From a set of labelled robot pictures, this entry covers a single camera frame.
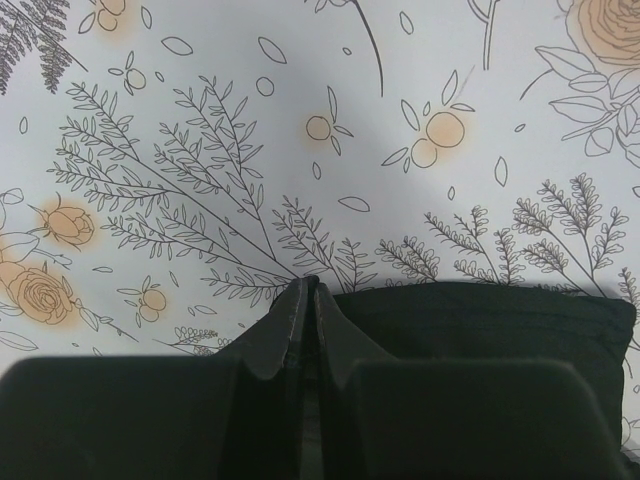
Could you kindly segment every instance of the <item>floral wallpaper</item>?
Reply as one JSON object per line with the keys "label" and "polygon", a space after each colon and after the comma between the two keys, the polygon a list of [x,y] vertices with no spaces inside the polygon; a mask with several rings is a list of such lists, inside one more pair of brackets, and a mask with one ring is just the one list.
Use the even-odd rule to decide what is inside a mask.
{"label": "floral wallpaper", "polygon": [[[0,370],[211,355],[311,274],[640,306],[639,27],[626,0],[0,0]],[[633,453],[636,340],[625,372]]]}

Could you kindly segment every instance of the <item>rose illustration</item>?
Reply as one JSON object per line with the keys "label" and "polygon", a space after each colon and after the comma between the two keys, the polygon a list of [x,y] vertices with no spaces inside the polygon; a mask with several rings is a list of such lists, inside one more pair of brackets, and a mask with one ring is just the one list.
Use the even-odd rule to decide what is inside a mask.
{"label": "rose illustration", "polygon": [[93,237],[94,226],[91,218],[81,208],[58,207],[43,215],[45,228],[56,240],[70,245],[84,245]]}
{"label": "rose illustration", "polygon": [[567,31],[578,51],[605,75],[640,67],[640,4],[629,0],[573,0]]}
{"label": "rose illustration", "polygon": [[0,281],[9,298],[38,322],[56,325],[73,309],[69,292],[62,282],[37,268],[0,263]]}

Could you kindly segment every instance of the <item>black fabric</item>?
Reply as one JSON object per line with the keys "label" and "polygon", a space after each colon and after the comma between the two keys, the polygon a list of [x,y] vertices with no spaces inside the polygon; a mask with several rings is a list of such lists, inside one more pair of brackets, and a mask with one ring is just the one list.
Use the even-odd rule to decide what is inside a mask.
{"label": "black fabric", "polygon": [[569,362],[593,389],[620,443],[622,362],[633,335],[633,305],[465,283],[386,288],[335,300],[347,318],[398,358]]}

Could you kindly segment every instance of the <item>botanical line art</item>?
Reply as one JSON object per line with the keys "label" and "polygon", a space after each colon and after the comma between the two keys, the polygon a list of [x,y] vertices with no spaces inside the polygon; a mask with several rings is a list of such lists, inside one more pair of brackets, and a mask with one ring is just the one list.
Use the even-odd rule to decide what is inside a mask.
{"label": "botanical line art", "polygon": [[[211,275],[202,278],[216,287],[214,296],[238,296],[257,305],[296,278],[294,270],[316,263],[316,256],[323,264],[344,260],[352,267],[343,268],[349,283],[339,277],[343,288],[364,285],[362,279],[368,281],[369,276],[362,274],[362,257],[351,261],[351,255],[336,254],[335,259],[333,252],[321,255],[328,235],[315,235],[321,220],[306,224],[302,213],[306,210],[297,200],[283,204],[285,213],[273,210],[276,230],[297,232],[297,241],[313,252],[314,259],[296,258],[288,266],[284,254],[291,245],[283,245],[282,239],[274,241],[263,211],[265,188],[256,169],[262,145],[251,143],[257,122],[241,119],[248,98],[233,102],[233,82],[221,87],[216,77],[200,77],[200,81],[197,93],[192,87],[174,89],[176,105],[191,117],[186,125],[160,123],[165,142],[154,145],[152,159],[138,154],[139,140],[130,132],[134,117],[117,114],[117,94],[100,91],[97,85],[89,89],[84,83],[72,84],[67,93],[77,102],[76,111],[85,116],[68,117],[61,127],[58,154],[65,162],[54,162],[49,172],[72,191],[83,189],[98,212],[109,211],[111,216],[102,228],[120,238],[118,248],[146,251],[151,259],[197,256],[205,264],[215,263]],[[249,235],[245,231],[251,225]],[[244,260],[248,253],[251,262]],[[331,267],[341,275],[336,264]]]}
{"label": "botanical line art", "polygon": [[193,47],[180,37],[166,37],[160,43],[174,55],[179,57],[188,57],[193,54]]}
{"label": "botanical line art", "polygon": [[338,200],[338,203],[355,212],[368,213],[371,211],[369,204],[360,197],[343,197]]}
{"label": "botanical line art", "polygon": [[274,226],[283,235],[278,243],[285,250],[297,252],[293,265],[307,269],[305,276],[333,273],[345,293],[357,291],[376,277],[376,273],[366,273],[375,262],[365,261],[368,255],[357,251],[360,242],[345,238],[336,248],[329,232],[320,233],[322,218],[311,216],[312,207],[301,207],[298,199],[291,201],[287,197],[282,206],[285,212],[273,211],[278,219]]}
{"label": "botanical line art", "polygon": [[414,32],[413,22],[411,21],[411,18],[409,17],[409,15],[407,15],[404,12],[400,12],[399,17],[400,17],[400,26],[402,27],[402,30],[404,30],[404,33],[406,33],[407,35],[413,34]]}
{"label": "botanical line art", "polygon": [[469,8],[471,8],[473,14],[478,20],[484,23],[484,42],[482,52],[483,70],[489,70],[489,64],[491,61],[491,39],[493,36],[493,23],[495,21],[496,6],[499,1],[500,0],[489,0],[487,10],[484,11],[478,6],[477,0],[467,0]]}
{"label": "botanical line art", "polygon": [[267,37],[258,37],[258,45],[260,45],[262,53],[264,53],[272,62],[280,63],[282,65],[287,64],[287,57],[284,56],[282,49],[272,40]]}
{"label": "botanical line art", "polygon": [[404,119],[419,136],[411,147],[402,147],[387,157],[382,166],[388,167],[402,161],[403,170],[407,173],[412,164],[419,168],[429,168],[439,157],[454,151],[464,141],[466,127],[463,115],[475,112],[466,103],[452,103],[461,89],[458,85],[458,72],[454,70],[442,89],[440,100],[443,108],[434,113],[431,102],[427,102],[422,109],[422,116],[427,117],[424,133],[416,110],[409,102],[401,100],[400,108]]}
{"label": "botanical line art", "polygon": [[626,159],[640,168],[640,70],[635,57],[640,44],[631,29],[621,26],[632,25],[637,18],[631,10],[617,10],[614,3],[576,0],[562,6],[575,49],[536,47],[548,69],[527,86],[520,99],[544,76],[558,75],[577,93],[550,102],[556,112],[577,124],[562,140],[583,137],[589,157],[609,154],[617,144]]}
{"label": "botanical line art", "polygon": [[22,117],[18,125],[18,130],[20,131],[20,135],[24,135],[29,131],[29,119],[27,117]]}
{"label": "botanical line art", "polygon": [[144,5],[140,7],[140,18],[142,18],[142,23],[147,28],[147,30],[151,30],[153,26],[153,16],[147,7]]}
{"label": "botanical line art", "polygon": [[496,166],[493,168],[493,176],[501,187],[504,187],[507,184],[507,180],[509,179],[509,167],[507,166],[507,161],[504,157],[498,158]]}
{"label": "botanical line art", "polygon": [[60,77],[76,62],[61,43],[66,39],[68,0],[28,0],[22,10],[10,0],[0,1],[0,94],[6,95],[13,67],[36,47],[42,60],[42,76],[47,90],[56,93]]}
{"label": "botanical line art", "polygon": [[119,288],[118,293],[132,299],[125,299],[125,303],[134,307],[136,311],[136,325],[142,327],[142,320],[149,323],[157,322],[162,312],[167,308],[167,298],[160,290],[159,283],[151,282],[151,275],[142,282],[140,289],[136,288]]}
{"label": "botanical line art", "polygon": [[133,96],[134,90],[142,90],[147,86],[147,77],[140,70],[133,67],[134,61],[135,53],[131,50],[129,55],[127,55],[127,61],[124,64],[124,69],[110,68],[108,70],[111,75],[123,77],[124,89],[131,96]]}
{"label": "botanical line art", "polygon": [[[572,178],[569,185],[570,193],[566,194],[556,184],[545,180],[537,192],[540,203],[519,198],[513,209],[512,227],[493,230],[495,255],[487,249],[490,240],[485,240],[489,232],[488,211],[479,205],[471,210],[468,219],[454,215],[453,227],[431,212],[425,214],[425,223],[436,239],[450,245],[458,255],[464,255],[465,258],[454,261],[453,267],[465,279],[519,285],[527,282],[522,272],[529,271],[528,264],[540,273],[555,277],[547,284],[538,284],[542,288],[566,294],[608,297],[598,276],[602,269],[613,265],[614,255],[624,251],[619,241],[626,232],[621,227],[629,218],[618,207],[611,208],[608,215],[602,215],[604,205],[593,180],[586,174]],[[527,236],[539,240],[523,247],[516,244],[519,240],[526,242]],[[568,237],[580,239],[584,251],[569,247]],[[376,254],[382,256],[383,262],[392,263],[410,281],[438,281],[441,258],[417,237],[406,236],[398,244],[381,240]],[[629,268],[621,268],[618,278],[622,298],[640,307],[640,292]],[[640,344],[635,341],[631,346],[640,350]]]}
{"label": "botanical line art", "polygon": [[[384,72],[382,69],[382,59],[380,58],[380,50],[378,49],[378,44],[376,43],[376,39],[373,36],[373,32],[371,31],[371,27],[369,26],[369,21],[362,10],[362,6],[360,5],[359,0],[317,0],[315,12],[318,13],[323,10],[327,5],[331,4],[334,7],[344,7],[347,4],[352,4],[356,10],[358,11],[358,15],[360,17],[360,21],[364,25],[364,28],[367,30],[367,35],[369,36],[369,41],[371,42],[371,46],[373,47],[373,53],[376,56],[376,62],[378,64],[378,75],[380,77],[380,96],[384,97]],[[344,50],[346,55],[351,55],[351,50]]]}
{"label": "botanical line art", "polygon": [[307,135],[309,138],[318,142],[324,142],[325,140],[331,140],[331,145],[336,151],[338,156],[342,155],[342,147],[340,141],[334,132],[340,135],[353,138],[353,134],[345,127],[338,125],[338,100],[333,89],[327,86],[327,93],[329,95],[329,110],[331,112],[331,121],[322,115],[314,115],[309,117],[306,124]]}
{"label": "botanical line art", "polygon": [[172,343],[156,342],[197,357],[213,355],[231,343],[231,339],[219,337],[215,330],[176,327],[175,336],[176,341]]}
{"label": "botanical line art", "polygon": [[[30,318],[48,326],[68,322],[77,313],[96,332],[103,326],[114,329],[118,336],[124,335],[137,342],[116,326],[113,318],[97,315],[86,307],[74,294],[65,276],[50,269],[48,262],[66,270],[70,269],[73,262],[63,254],[45,250],[41,246],[44,239],[51,236],[58,242],[79,250],[79,246],[86,244],[93,235],[93,224],[84,210],[62,204],[63,201],[58,196],[58,207],[52,212],[29,205],[41,215],[43,225],[28,232],[7,232],[8,221],[11,220],[8,210],[26,205],[22,190],[18,188],[0,195],[0,313],[10,317]],[[32,266],[36,257],[45,259],[41,267]],[[5,337],[3,343],[8,344],[7,338],[11,337],[15,340],[13,348],[37,348],[27,348],[29,341],[25,339],[20,343],[15,335],[17,334],[12,332],[12,335]]]}

